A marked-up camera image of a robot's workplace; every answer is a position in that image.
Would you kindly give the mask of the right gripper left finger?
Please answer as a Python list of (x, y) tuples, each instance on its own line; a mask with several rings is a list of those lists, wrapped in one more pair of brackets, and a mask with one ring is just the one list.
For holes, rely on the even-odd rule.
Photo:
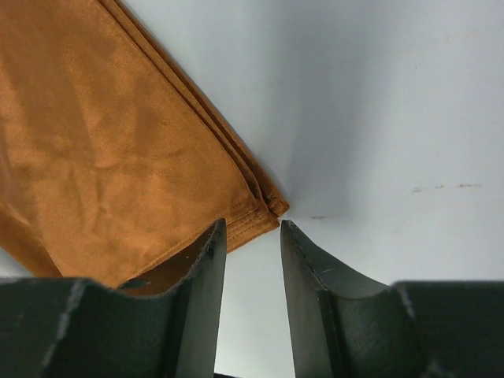
[(164, 264), (171, 284), (2, 279), (2, 376), (213, 376), (226, 250), (217, 220)]

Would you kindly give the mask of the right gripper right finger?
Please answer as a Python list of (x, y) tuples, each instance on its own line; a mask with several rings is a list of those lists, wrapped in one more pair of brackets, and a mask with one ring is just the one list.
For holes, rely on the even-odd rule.
[(280, 247), (296, 376), (502, 376), (502, 282), (385, 285), (289, 220)]

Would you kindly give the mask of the orange cloth napkin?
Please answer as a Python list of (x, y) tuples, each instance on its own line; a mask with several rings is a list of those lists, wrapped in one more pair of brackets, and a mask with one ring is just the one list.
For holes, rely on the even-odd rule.
[(2, 2), (1, 246), (28, 271), (166, 283), (214, 221), (235, 250), (288, 207), (121, 2)]

